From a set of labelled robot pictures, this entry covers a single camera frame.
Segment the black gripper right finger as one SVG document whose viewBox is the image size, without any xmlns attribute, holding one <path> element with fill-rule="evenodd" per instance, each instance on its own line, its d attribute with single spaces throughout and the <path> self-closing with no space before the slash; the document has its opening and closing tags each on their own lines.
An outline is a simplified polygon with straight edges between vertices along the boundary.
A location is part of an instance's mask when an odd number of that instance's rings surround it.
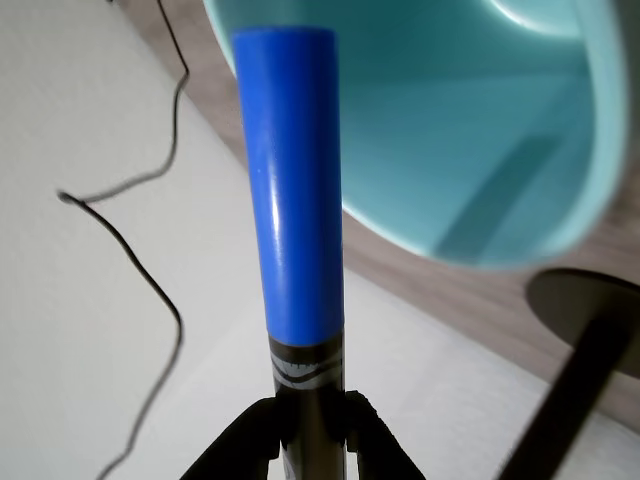
<svg viewBox="0 0 640 480">
<path fill-rule="evenodd" d="M 346 446 L 356 454 L 360 480 L 425 479 L 364 395 L 347 391 L 343 405 Z"/>
</svg>

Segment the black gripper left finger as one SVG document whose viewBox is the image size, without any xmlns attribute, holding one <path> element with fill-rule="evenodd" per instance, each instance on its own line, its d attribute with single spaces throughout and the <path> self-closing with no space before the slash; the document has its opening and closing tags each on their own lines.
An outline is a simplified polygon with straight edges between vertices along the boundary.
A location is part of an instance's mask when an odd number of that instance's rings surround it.
<svg viewBox="0 0 640 480">
<path fill-rule="evenodd" d="M 244 410 L 197 458 L 181 480 L 266 479 L 277 459 L 280 435 L 275 397 Z"/>
</svg>

